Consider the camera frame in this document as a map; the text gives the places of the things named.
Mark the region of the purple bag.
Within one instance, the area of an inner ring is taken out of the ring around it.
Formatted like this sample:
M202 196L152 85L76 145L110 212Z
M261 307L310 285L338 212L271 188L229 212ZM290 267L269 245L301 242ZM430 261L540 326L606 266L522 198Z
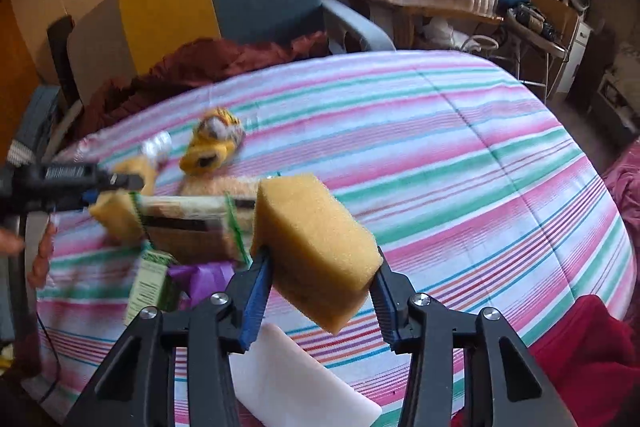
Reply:
M232 279L230 261L214 261L201 265L173 265L167 275L178 291L178 310L191 309L217 291L224 291Z

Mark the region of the striped pink green bedsheet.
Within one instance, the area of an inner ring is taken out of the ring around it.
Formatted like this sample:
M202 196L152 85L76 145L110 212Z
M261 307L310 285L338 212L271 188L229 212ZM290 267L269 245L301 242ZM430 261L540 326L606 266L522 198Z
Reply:
M445 306L500 310L530 345L583 295L622 319L634 247L600 174L550 110L496 65L456 52L337 55L190 91L61 154L112 168L161 131L155 194L177 194L194 126L224 106L246 135L227 176L313 173L371 233L393 270ZM62 421L124 330L139 247L86 212L58 215L38 313L61 361L43 402ZM265 322L382 407L396 426L409 358L384 343L370 300L337 336L273 291Z

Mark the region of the green olive carton box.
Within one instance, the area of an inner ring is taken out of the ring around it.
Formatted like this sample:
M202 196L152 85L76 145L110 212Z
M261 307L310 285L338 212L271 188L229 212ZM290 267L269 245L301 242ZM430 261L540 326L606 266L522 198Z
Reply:
M129 293L124 324L128 326L145 307L169 311L175 306L175 289L168 271L174 257L148 247L142 253L138 271Z

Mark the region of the white side cabinet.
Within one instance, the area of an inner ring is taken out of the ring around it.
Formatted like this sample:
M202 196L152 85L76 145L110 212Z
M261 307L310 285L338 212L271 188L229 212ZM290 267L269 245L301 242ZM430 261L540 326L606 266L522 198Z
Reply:
M592 28L583 20L580 20L575 30L572 43L570 44L568 59L562 68L562 75L556 86L556 93L567 95L567 93L570 92L570 88L577 74L577 69L579 65L582 64L582 58L584 57L591 33Z

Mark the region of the wooden desk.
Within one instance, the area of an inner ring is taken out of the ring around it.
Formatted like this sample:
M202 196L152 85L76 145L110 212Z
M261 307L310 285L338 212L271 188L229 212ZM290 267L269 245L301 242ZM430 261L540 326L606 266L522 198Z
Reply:
M392 12L393 42L397 49L413 48L416 16L448 20L472 20L477 24L500 25L502 17L491 10L474 8L473 3L463 0L350 0L378 5Z

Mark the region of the green cracker packet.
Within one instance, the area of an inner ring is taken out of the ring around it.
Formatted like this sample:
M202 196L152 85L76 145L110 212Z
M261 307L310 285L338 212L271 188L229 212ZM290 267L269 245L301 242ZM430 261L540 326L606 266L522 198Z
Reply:
M252 262L256 199L250 196L143 196L131 194L143 234L157 251L180 265Z

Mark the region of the white foam block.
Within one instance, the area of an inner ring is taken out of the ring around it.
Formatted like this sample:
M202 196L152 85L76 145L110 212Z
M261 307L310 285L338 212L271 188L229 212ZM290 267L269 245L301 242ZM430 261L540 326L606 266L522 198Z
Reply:
M277 325L262 324L250 349L229 363L236 399L262 425L371 426L382 414Z

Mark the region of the white plaster head figurine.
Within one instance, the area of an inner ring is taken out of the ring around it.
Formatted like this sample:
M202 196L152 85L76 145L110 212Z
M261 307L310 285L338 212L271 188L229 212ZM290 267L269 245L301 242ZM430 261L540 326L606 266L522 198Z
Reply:
M149 161L149 164L158 169L168 161L172 151L171 136L167 131L158 132L140 145L141 154Z

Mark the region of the maroon crumpled blanket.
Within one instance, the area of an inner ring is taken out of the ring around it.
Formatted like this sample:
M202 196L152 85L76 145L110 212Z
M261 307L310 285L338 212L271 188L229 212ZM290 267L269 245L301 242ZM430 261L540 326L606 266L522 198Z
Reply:
M298 37L285 46L275 42L239 44L201 38L180 46L143 75L105 81L82 111L74 138L111 127L128 117L188 91L272 66L325 57L324 31Z

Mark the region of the yellow sponge block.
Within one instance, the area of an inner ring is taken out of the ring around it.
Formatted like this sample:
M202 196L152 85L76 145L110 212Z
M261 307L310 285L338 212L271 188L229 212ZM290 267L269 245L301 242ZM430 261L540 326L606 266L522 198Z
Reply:
M133 244L142 239L142 226L134 209L134 201L127 191L102 193L89 207L89 213L102 225L108 236L120 243Z
M383 263L374 235L311 173L259 181L252 254L262 247L278 293L332 335L366 301Z

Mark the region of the orange wooden wardrobe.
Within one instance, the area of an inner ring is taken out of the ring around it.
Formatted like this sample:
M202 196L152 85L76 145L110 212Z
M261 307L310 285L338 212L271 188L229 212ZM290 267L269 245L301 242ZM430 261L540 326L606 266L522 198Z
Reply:
M0 153L6 159L15 132L40 79L11 0L0 2Z

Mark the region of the red cloth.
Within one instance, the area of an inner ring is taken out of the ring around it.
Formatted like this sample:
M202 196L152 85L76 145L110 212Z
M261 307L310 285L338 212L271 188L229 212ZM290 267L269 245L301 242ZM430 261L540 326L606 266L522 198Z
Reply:
M582 296L529 347L579 426L639 424L639 331Z

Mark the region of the yellow plush toy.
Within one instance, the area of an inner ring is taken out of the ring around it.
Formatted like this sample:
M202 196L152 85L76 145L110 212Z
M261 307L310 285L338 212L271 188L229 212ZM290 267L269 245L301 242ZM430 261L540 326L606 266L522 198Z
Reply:
M180 169L188 176L213 173L234 156L244 136L242 122L228 108L209 110L193 130Z

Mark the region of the grey yellow blue headboard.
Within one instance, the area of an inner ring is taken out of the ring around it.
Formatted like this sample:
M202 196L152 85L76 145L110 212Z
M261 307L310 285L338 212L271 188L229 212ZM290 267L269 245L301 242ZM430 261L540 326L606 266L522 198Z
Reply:
M143 75L199 38L285 44L323 27L321 0L104 0L78 20L67 51L89 103L106 80Z

